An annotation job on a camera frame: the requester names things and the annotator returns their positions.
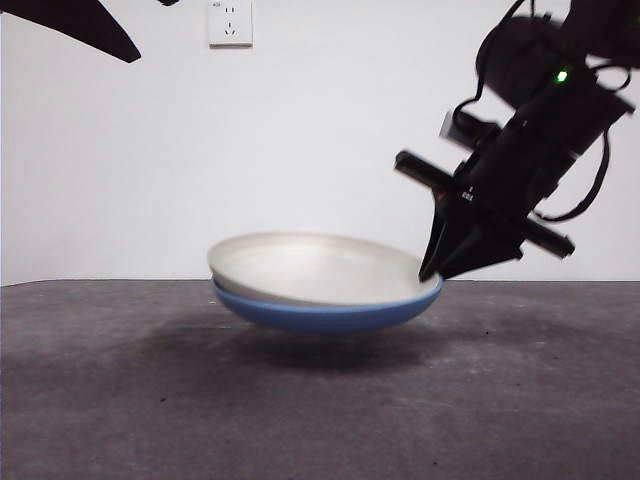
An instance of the wall socket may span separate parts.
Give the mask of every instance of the wall socket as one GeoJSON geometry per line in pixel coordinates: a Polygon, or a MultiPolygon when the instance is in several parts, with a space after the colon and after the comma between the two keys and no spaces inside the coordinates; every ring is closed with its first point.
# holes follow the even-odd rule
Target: wall socket
{"type": "Polygon", "coordinates": [[[208,7],[210,47],[253,45],[253,0],[217,0],[208,7]]]}

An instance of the table surface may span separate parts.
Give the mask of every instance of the table surface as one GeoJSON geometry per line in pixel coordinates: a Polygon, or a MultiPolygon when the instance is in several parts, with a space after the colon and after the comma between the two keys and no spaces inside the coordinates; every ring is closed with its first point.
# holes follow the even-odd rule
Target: table surface
{"type": "Polygon", "coordinates": [[[380,332],[202,281],[2,289],[2,478],[640,478],[640,283],[448,282],[380,332]]]}

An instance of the black cable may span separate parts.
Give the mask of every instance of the black cable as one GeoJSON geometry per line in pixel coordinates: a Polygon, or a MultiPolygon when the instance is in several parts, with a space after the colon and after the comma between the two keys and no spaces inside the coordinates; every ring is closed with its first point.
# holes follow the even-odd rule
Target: black cable
{"type": "Polygon", "coordinates": [[[631,85],[631,80],[633,80],[633,70],[625,65],[618,65],[615,63],[607,62],[601,65],[596,65],[595,67],[591,67],[589,70],[592,72],[598,72],[600,70],[606,70],[608,68],[621,68],[627,72],[627,79],[625,80],[625,82],[618,88],[611,90],[612,92],[620,92],[631,85]]]}
{"type": "Polygon", "coordinates": [[[465,100],[464,102],[462,102],[453,111],[453,122],[455,123],[457,128],[459,128],[461,130],[464,130],[464,126],[460,124],[459,119],[458,119],[462,109],[464,107],[466,107],[467,105],[471,105],[472,103],[478,102],[482,98],[482,94],[484,92],[485,77],[486,77],[486,73],[487,73],[487,64],[489,63],[488,62],[489,61],[489,56],[491,54],[491,50],[493,49],[493,45],[495,43],[496,36],[502,31],[502,29],[504,28],[505,24],[509,20],[511,20],[511,18],[515,15],[516,11],[518,11],[518,9],[526,1],[527,0],[517,0],[511,6],[511,8],[507,11],[507,13],[502,18],[502,20],[500,20],[500,23],[498,23],[496,28],[494,28],[492,30],[492,32],[489,34],[488,43],[487,43],[487,51],[486,51],[484,57],[482,58],[482,63],[480,64],[480,66],[478,68],[478,87],[476,89],[476,94],[475,94],[475,96],[473,98],[470,98],[470,99],[465,100]]]}
{"type": "Polygon", "coordinates": [[[576,208],[571,210],[564,215],[560,215],[559,217],[547,217],[539,212],[534,211],[533,213],[541,220],[550,223],[557,222],[565,222],[567,220],[571,220],[572,218],[576,218],[579,215],[582,215],[587,209],[591,206],[593,201],[600,193],[600,189],[602,188],[602,184],[604,183],[605,176],[607,175],[607,170],[609,168],[609,160],[611,159],[611,144],[609,142],[609,129],[607,128],[603,134],[604,138],[604,152],[602,153],[602,161],[600,163],[600,168],[598,169],[598,173],[596,174],[596,179],[593,182],[593,186],[587,196],[582,200],[576,208]]]}

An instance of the plate rim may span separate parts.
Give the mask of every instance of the plate rim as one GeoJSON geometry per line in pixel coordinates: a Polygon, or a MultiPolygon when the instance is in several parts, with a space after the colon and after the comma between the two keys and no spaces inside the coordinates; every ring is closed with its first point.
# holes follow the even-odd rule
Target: plate rim
{"type": "Polygon", "coordinates": [[[420,265],[420,259],[418,257],[415,257],[414,255],[400,249],[394,246],[388,246],[385,245],[383,243],[380,242],[376,242],[374,240],[369,240],[369,239],[363,239],[363,238],[358,238],[358,237],[354,237],[354,236],[348,236],[348,235],[343,235],[343,234],[332,234],[332,233],[323,233],[323,232],[314,232],[314,231],[296,231],[296,230],[271,230],[271,231],[253,231],[253,232],[249,232],[249,233],[245,233],[245,234],[241,234],[241,235],[235,235],[233,237],[229,237],[226,238],[218,243],[216,243],[215,245],[211,246],[209,248],[209,250],[207,251],[207,263],[209,265],[209,269],[213,275],[213,278],[217,278],[218,282],[216,283],[222,283],[222,284],[226,284],[226,285],[231,285],[231,286],[237,286],[239,287],[238,290],[244,290],[244,291],[248,291],[253,295],[256,295],[257,297],[261,297],[261,298],[251,298],[250,296],[247,295],[242,295],[242,294],[238,294],[238,293],[232,293],[231,291],[229,291],[227,288],[224,288],[223,290],[228,293],[228,294],[233,294],[235,296],[237,296],[238,298],[246,298],[246,299],[252,299],[252,300],[256,300],[259,302],[264,302],[266,304],[273,304],[273,305],[294,305],[294,306],[309,306],[309,307],[322,307],[322,306],[340,306],[340,307],[349,307],[349,306],[362,306],[362,305],[371,305],[371,306],[380,306],[380,305],[388,305],[388,304],[392,304],[392,303],[397,303],[397,304],[404,304],[406,302],[411,302],[412,300],[416,299],[416,298],[421,298],[423,296],[428,296],[432,291],[434,290],[440,290],[442,288],[441,283],[443,282],[442,277],[440,276],[440,274],[435,274],[433,277],[431,277],[429,279],[429,281],[433,281],[435,280],[435,285],[433,288],[431,288],[430,290],[425,291],[422,295],[419,296],[414,296],[414,297],[408,297],[402,300],[397,300],[394,302],[375,302],[375,303],[366,303],[366,304],[357,304],[357,303],[353,303],[353,302],[349,302],[349,303],[330,303],[327,301],[314,301],[314,300],[306,300],[304,298],[297,298],[297,297],[282,297],[281,295],[278,294],[273,294],[271,292],[268,291],[263,291],[260,289],[256,289],[254,287],[250,287],[247,285],[242,284],[241,282],[238,282],[232,278],[230,278],[228,275],[226,275],[224,272],[220,271],[219,269],[214,268],[213,263],[212,262],[212,256],[214,255],[214,252],[216,250],[222,249],[224,248],[225,245],[228,245],[230,243],[233,243],[234,241],[239,241],[239,240],[243,240],[243,239],[247,239],[250,240],[251,238],[256,238],[256,237],[270,237],[270,238],[278,238],[278,237],[305,237],[305,238],[316,238],[316,239],[328,239],[328,240],[342,240],[342,241],[346,241],[349,242],[351,244],[355,243],[355,244],[365,244],[365,245],[369,245],[371,247],[374,247],[376,249],[380,249],[380,250],[386,250],[386,251],[391,251],[395,254],[401,255],[407,259],[411,258],[414,259],[416,262],[416,265],[419,266],[420,265]]]}

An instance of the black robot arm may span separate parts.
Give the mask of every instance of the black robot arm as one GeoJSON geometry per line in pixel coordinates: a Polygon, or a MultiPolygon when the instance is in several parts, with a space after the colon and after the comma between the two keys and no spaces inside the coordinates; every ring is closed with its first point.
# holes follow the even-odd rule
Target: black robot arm
{"type": "MultiPolygon", "coordinates": [[[[173,5],[178,0],[159,0],[173,5]]],[[[131,63],[141,55],[135,44],[98,0],[0,0],[7,12],[52,28],[131,63]]]]}
{"type": "Polygon", "coordinates": [[[574,0],[564,23],[549,16],[514,16],[520,0],[484,41],[477,59],[478,93],[447,116],[441,135],[473,153],[454,175],[412,153],[396,168],[432,189],[435,217],[420,271],[461,273],[522,258],[532,241],[560,257],[568,238],[533,221],[536,205],[600,136],[603,164],[587,198],[558,218],[583,213],[598,193],[610,156],[608,131],[634,107],[598,83],[602,66],[640,66],[640,0],[574,0]],[[598,67],[587,55],[604,58],[598,67]],[[515,109],[504,128],[464,112],[487,86],[515,109]]]}

